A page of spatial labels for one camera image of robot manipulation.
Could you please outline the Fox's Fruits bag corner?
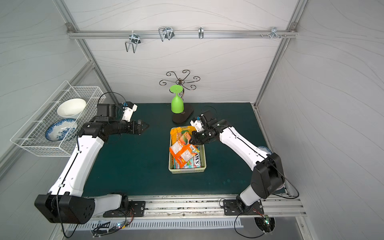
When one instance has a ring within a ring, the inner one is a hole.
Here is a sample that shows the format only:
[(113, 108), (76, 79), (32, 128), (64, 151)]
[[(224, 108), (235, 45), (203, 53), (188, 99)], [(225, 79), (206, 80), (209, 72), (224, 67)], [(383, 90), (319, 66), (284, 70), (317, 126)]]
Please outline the Fox's Fruits bag corner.
[(170, 146), (170, 154), (174, 160), (175, 169), (183, 169), (183, 166), (195, 155), (200, 154), (197, 146), (189, 143), (191, 135), (185, 132), (176, 142)]

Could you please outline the pale green plastic basket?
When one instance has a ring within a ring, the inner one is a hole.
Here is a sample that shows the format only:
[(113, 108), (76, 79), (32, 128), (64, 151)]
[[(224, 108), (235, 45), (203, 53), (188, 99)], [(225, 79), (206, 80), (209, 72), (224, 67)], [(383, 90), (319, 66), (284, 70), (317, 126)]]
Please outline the pale green plastic basket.
[(205, 146), (192, 145), (192, 126), (176, 127), (170, 131), (169, 170), (172, 174), (202, 173), (206, 169)]

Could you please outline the yellow Cocoaland gummy bag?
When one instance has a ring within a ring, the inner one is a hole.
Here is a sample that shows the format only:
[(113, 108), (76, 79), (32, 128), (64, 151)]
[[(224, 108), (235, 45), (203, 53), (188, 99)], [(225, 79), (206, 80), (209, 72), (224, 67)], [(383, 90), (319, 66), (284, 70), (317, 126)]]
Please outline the yellow Cocoaland gummy bag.
[(171, 141), (172, 143), (176, 142), (185, 132), (188, 132), (190, 135), (196, 128), (193, 126), (183, 126), (172, 128), (170, 131)]

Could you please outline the teal Fox's mint bag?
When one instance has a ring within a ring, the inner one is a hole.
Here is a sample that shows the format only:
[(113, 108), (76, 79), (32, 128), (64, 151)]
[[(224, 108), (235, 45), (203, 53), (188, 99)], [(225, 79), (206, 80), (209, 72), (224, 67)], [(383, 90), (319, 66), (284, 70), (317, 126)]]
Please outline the teal Fox's mint bag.
[(200, 168), (201, 166), (200, 154), (197, 154), (183, 166), (183, 169)]

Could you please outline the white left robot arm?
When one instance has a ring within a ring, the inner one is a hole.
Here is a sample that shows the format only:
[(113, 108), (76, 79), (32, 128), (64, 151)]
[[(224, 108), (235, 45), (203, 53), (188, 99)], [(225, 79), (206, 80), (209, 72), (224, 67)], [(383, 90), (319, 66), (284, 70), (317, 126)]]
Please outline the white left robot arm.
[(45, 195), (38, 195), (35, 207), (54, 224), (85, 224), (93, 216), (129, 212), (126, 194), (83, 197), (85, 183), (103, 145), (111, 135), (140, 135), (144, 122), (133, 121), (137, 105), (98, 104), (97, 114), (80, 128), (76, 147), (58, 180)]

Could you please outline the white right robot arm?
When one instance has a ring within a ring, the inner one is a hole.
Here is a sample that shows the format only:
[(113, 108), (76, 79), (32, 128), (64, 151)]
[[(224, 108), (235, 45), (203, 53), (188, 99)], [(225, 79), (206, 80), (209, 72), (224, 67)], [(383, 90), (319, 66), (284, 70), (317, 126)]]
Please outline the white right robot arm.
[(236, 197), (237, 209), (248, 212), (261, 199), (282, 189), (285, 185), (282, 160), (276, 153), (268, 153), (244, 138), (226, 120), (217, 120), (211, 111), (205, 111), (190, 121), (192, 145), (205, 145), (219, 140), (232, 149), (253, 171), (250, 185)]

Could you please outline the dark oval stand base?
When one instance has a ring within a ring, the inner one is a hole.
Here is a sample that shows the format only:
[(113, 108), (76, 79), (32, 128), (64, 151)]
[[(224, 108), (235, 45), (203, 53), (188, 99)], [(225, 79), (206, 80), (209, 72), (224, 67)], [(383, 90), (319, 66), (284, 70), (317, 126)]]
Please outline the dark oval stand base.
[(172, 121), (175, 124), (182, 124), (193, 114), (194, 108), (191, 104), (184, 104), (184, 111), (180, 114), (173, 114)]

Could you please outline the small blue patterned bowl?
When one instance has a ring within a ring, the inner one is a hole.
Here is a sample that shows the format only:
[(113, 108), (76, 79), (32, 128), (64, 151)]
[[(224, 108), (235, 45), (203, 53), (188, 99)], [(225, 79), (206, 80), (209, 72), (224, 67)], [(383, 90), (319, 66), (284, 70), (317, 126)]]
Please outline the small blue patterned bowl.
[(269, 154), (269, 155), (273, 153), (269, 148), (267, 148), (267, 147), (265, 147), (265, 146), (258, 146), (258, 148), (259, 148), (260, 150), (266, 152), (266, 153)]

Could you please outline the white bowl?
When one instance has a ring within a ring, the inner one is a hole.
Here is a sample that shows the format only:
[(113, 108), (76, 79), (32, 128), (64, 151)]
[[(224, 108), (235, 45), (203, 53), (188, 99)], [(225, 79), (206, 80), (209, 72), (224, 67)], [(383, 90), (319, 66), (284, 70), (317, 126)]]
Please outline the white bowl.
[(70, 99), (58, 107), (57, 114), (64, 119), (77, 119), (86, 108), (86, 105), (87, 103), (83, 99)]

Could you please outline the metal double hook left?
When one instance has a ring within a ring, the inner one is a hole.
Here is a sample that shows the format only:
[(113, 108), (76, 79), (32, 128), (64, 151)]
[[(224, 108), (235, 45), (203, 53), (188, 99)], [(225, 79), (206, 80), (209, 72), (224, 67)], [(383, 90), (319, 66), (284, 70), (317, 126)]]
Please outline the metal double hook left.
[(129, 40), (125, 42), (126, 52), (132, 49), (133, 53), (136, 52), (138, 45), (141, 43), (141, 37), (134, 32), (129, 35)]

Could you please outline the metal double hook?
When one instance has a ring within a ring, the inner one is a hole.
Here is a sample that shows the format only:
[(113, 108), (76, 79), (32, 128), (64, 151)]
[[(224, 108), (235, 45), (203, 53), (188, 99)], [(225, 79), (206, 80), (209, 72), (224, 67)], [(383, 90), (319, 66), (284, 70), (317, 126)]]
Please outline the metal double hook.
[(129, 35), (129, 40), (125, 42), (126, 52), (132, 49), (133, 53), (136, 52), (138, 45), (141, 43), (141, 37), (134, 32)]
[(159, 32), (160, 39), (162, 42), (165, 39), (171, 40), (175, 36), (174, 30), (172, 27), (160, 27), (158, 29), (158, 32)]

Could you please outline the metal double hook middle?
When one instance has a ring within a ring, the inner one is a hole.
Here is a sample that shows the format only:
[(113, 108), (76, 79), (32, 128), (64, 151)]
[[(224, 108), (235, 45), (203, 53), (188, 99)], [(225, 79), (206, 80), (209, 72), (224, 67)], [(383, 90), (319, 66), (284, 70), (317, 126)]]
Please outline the metal double hook middle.
[(162, 42), (165, 39), (171, 40), (175, 36), (174, 30), (172, 27), (160, 27), (158, 29), (158, 32), (159, 32), (160, 39)]

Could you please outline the metal hook right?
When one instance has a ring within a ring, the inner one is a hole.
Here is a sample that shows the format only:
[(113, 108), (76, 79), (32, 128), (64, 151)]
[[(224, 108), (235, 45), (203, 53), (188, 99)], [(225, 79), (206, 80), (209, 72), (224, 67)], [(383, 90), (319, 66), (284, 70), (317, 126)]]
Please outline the metal hook right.
[(269, 38), (269, 39), (284, 39), (287, 37), (286, 34), (279, 34), (277, 28), (272, 28), (270, 33), (263, 35), (260, 34), (261, 38)]

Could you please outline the aluminium crossbar rail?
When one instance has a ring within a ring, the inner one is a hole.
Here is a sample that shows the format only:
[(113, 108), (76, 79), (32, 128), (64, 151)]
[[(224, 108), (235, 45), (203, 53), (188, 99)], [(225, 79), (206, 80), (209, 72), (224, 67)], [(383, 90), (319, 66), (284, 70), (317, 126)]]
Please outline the aluminium crossbar rail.
[[(269, 39), (261, 38), (260, 34), (266, 35), (270, 33), (271, 30), (222, 30), (222, 31), (212, 31), (204, 29), (204, 38), (203, 39)], [(104, 39), (124, 39), (127, 40), (129, 35), (134, 32), (135, 34), (141, 37), (141, 40), (159, 40), (160, 35), (158, 31), (77, 31), (73, 33), (68, 33), (70, 39), (94, 39), (94, 40), (104, 40)], [(199, 39), (198, 30), (192, 31), (177, 31), (174, 30), (175, 36), (172, 39)], [(283, 31), (278, 30), (279, 34), (286, 34), (288, 39), (296, 38), (299, 33), (294, 31)]]

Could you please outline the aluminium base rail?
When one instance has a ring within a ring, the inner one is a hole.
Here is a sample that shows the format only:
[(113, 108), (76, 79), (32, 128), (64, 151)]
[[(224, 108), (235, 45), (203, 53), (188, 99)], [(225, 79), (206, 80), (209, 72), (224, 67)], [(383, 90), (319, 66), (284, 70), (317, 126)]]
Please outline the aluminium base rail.
[[(130, 201), (144, 201), (144, 215), (139, 220), (234, 218), (239, 214), (236, 195), (158, 195), (129, 196)], [(227, 206), (227, 201), (234, 202)], [(254, 204), (269, 217), (306, 217), (299, 198), (285, 199), (272, 195)]]

